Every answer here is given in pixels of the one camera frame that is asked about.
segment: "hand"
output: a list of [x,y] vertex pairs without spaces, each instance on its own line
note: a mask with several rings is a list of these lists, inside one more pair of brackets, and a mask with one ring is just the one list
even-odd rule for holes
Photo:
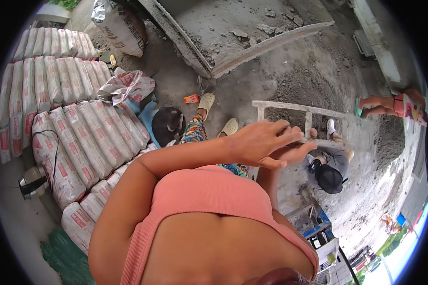
[[[279,135],[300,133],[299,127],[287,127]],[[290,145],[279,148],[278,150],[271,153],[270,157],[276,160],[285,161],[287,165],[300,164],[304,157],[312,150],[317,149],[317,145],[313,142],[307,142],[305,144],[300,142],[294,142]]]
[[[242,163],[248,166],[261,166],[269,169],[280,169],[287,166],[286,160],[274,159],[270,154],[274,151],[301,140],[304,134],[301,130],[290,128],[290,123],[279,120],[272,123],[268,120],[261,120],[252,123],[232,135],[222,137],[227,140],[228,149],[226,154],[234,159],[235,163]],[[306,145],[300,152],[306,155],[314,144]]]

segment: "person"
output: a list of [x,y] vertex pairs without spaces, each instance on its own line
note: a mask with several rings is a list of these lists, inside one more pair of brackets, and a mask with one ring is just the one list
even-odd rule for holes
[[385,227],[385,231],[387,234],[395,234],[401,230],[401,226],[398,225],[397,227],[394,225],[392,218],[388,215],[388,213],[385,213],[382,217],[385,216],[385,219],[381,218],[381,222],[384,222],[387,226]]
[[[88,262],[99,285],[311,284],[318,255],[279,213],[280,169],[301,163],[313,142],[285,120],[239,131],[230,120],[207,140],[215,100],[205,94],[178,145],[127,168],[103,208]],[[257,181],[246,178],[258,166]]]
[[[311,138],[317,138],[317,130],[310,129]],[[327,122],[327,139],[342,142],[342,137],[336,133],[335,121]],[[341,150],[334,147],[318,146],[318,151],[323,151],[325,156],[314,157],[308,154],[304,157],[302,167],[308,176],[308,182],[317,190],[323,190],[328,194],[337,194],[342,191],[342,184],[347,180],[349,163],[354,156],[354,151]]]
[[[375,105],[368,109],[366,105]],[[355,101],[355,116],[367,118],[371,114],[388,114],[400,118],[409,118],[424,126],[427,125],[428,114],[425,111],[426,102],[422,94],[415,89],[406,89],[394,97],[370,96]]]

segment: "plastic bag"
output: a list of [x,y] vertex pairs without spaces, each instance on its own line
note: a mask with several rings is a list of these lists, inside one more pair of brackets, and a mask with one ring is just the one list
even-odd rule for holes
[[143,55],[146,28],[137,15],[115,2],[95,0],[91,19],[115,48],[136,57]]
[[65,64],[67,65],[68,75],[70,76],[74,99],[76,102],[87,100],[86,91],[84,90],[83,82],[81,80],[81,76],[78,72],[78,67],[76,66],[74,58],[65,58]]
[[132,159],[133,154],[130,151],[127,143],[124,141],[119,131],[116,129],[116,125],[114,124],[113,119],[109,116],[108,111],[106,110],[103,102],[99,100],[90,101],[90,105],[92,106],[93,111],[97,115],[98,120],[102,123],[103,128],[108,133],[109,137],[116,145],[117,149],[120,151],[120,154],[125,158],[128,162]]
[[95,100],[97,94],[93,92],[92,83],[90,82],[89,74],[87,73],[86,66],[80,58],[74,58],[74,63],[79,71],[81,82],[83,83],[84,92],[88,100]]
[[68,57],[70,55],[70,51],[68,49],[67,34],[64,29],[58,29],[57,32],[59,33],[60,39],[60,56]]
[[92,88],[93,88],[93,95],[94,98],[91,98],[92,100],[97,99],[97,92],[100,89],[100,83],[98,82],[97,79],[97,75],[95,74],[95,71],[93,70],[93,65],[92,65],[92,61],[90,60],[85,60],[84,62],[84,66],[87,70],[87,74],[89,75],[89,79],[90,79],[90,83],[92,84]]
[[37,32],[37,28],[31,28],[29,31],[29,39],[27,40],[27,45],[25,46],[24,59],[31,58],[33,56],[33,49],[35,47]]
[[22,154],[22,83],[23,61],[16,62],[13,68],[13,81],[10,93],[10,137],[11,154],[19,157]]
[[103,155],[103,151],[97,145],[84,117],[74,104],[63,107],[63,111],[99,179],[105,179],[111,174],[113,168]]
[[79,203],[82,209],[89,215],[89,217],[97,222],[98,217],[100,217],[101,211],[103,210],[104,204],[101,202],[98,194],[90,193],[84,197],[84,199]]
[[67,106],[76,102],[73,90],[70,83],[70,74],[68,73],[67,64],[65,59],[56,58],[57,71],[59,72],[60,88],[62,91],[63,101],[62,105]]
[[47,89],[49,92],[49,102],[51,102],[51,109],[62,106],[63,95],[60,87],[59,72],[57,71],[56,58],[44,57],[44,64],[47,78]]
[[42,54],[44,57],[48,57],[51,55],[51,43],[52,43],[52,28],[45,28],[43,54]]
[[124,139],[127,146],[131,150],[133,154],[132,156],[136,156],[140,151],[140,145],[133,139],[132,135],[130,134],[122,120],[119,118],[119,115],[117,114],[117,111],[114,106],[109,103],[104,104],[104,106],[106,108],[106,111],[108,112],[108,115],[113,119],[117,131],[120,133],[122,139]]
[[111,195],[111,190],[112,189],[109,186],[108,182],[106,182],[106,180],[102,180],[96,185],[94,185],[90,192],[96,193],[103,205],[106,205],[106,202],[108,201],[109,196]]
[[62,53],[60,52],[60,39],[59,31],[57,28],[51,29],[51,56],[59,58]]
[[17,45],[17,49],[15,55],[13,57],[13,62],[18,62],[24,58],[24,52],[27,47],[27,41],[29,40],[29,30],[25,30],[20,37],[19,44]]
[[65,29],[65,34],[67,35],[67,44],[69,56],[74,57],[74,55],[78,52],[78,48],[76,47],[76,42],[74,40],[73,34],[70,30]]
[[86,186],[76,173],[47,112],[35,116],[32,136],[33,158],[45,168],[52,195],[59,207],[64,209],[70,203],[80,201],[84,197]]
[[26,148],[32,144],[32,125],[33,119],[36,116],[38,106],[35,99],[35,74],[34,74],[34,59],[27,58],[24,60],[24,80],[22,84],[22,109],[23,124],[22,124],[22,148]]
[[74,38],[76,49],[78,49],[78,52],[75,54],[75,57],[84,60],[86,58],[86,54],[83,50],[83,45],[81,44],[81,39],[79,38],[78,31],[71,31],[71,34]]
[[14,64],[6,65],[0,87],[0,161],[11,160],[10,150],[10,95],[13,82]]
[[45,28],[44,27],[38,28],[38,31],[36,32],[35,46],[33,47],[33,53],[32,53],[34,57],[39,57],[43,54],[44,37],[45,37]]
[[103,124],[98,120],[90,103],[87,101],[80,102],[78,103],[78,109],[112,168],[116,169],[121,166],[125,162],[125,158],[121,155],[108,133],[104,130]]
[[95,222],[88,217],[79,203],[71,203],[63,210],[61,224],[74,244],[88,255]]
[[49,113],[49,118],[79,178],[83,181],[86,189],[89,190],[93,185],[97,184],[99,178],[87,159],[77,137],[74,135],[70,123],[65,117],[65,113],[63,113],[62,107],[52,110]]
[[35,57],[34,68],[37,111],[38,113],[49,112],[51,110],[51,102],[49,101],[44,57]]

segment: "woman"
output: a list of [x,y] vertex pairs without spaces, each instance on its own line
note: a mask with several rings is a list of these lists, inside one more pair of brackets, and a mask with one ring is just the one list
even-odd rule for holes
[[[315,250],[277,205],[280,169],[316,145],[295,146],[303,133],[285,120],[238,132],[230,120],[206,140],[214,99],[200,100],[180,145],[139,157],[114,188],[89,247],[99,285],[306,284],[317,275]],[[244,165],[260,166],[257,182],[242,177]]]

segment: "concrete floor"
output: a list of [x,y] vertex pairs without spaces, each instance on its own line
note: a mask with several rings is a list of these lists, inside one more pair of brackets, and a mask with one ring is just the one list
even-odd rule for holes
[[[231,117],[238,119],[240,127],[256,121],[257,110],[251,106],[251,101],[279,100],[276,97],[279,92],[288,94],[282,101],[311,104],[344,113],[352,113],[355,97],[390,94],[377,63],[361,57],[352,39],[354,29],[358,28],[353,11],[345,5],[339,8],[325,1],[322,3],[335,20],[335,25],[318,35],[286,44],[238,66],[207,90],[216,94],[216,102],[205,123],[209,138],[214,138]],[[84,31],[90,23],[92,7],[93,0],[82,0],[73,10],[67,27]],[[177,56],[172,42],[162,38],[165,35],[159,28],[147,21],[146,31],[148,39],[141,58],[110,47],[98,29],[89,27],[87,33],[97,48],[106,48],[115,54],[121,68],[126,71],[138,69],[150,75],[156,81],[155,95],[159,106],[177,107],[189,120],[197,105],[184,104],[183,97],[200,93],[198,75]],[[320,130],[326,128],[323,125],[315,127]],[[379,218],[387,210],[392,215],[397,214],[404,201],[404,193],[410,187],[412,165],[405,162],[413,162],[418,142],[417,128],[405,123],[404,151],[392,157],[385,169],[377,169],[375,159],[379,150],[357,151],[342,193],[328,195],[314,191],[313,195],[331,219],[333,232],[340,238],[346,255],[354,255],[367,244],[378,249],[385,241],[387,235]],[[404,134],[394,139],[402,141]],[[298,191],[306,181],[301,166],[282,170],[278,191],[282,214],[301,204]]]

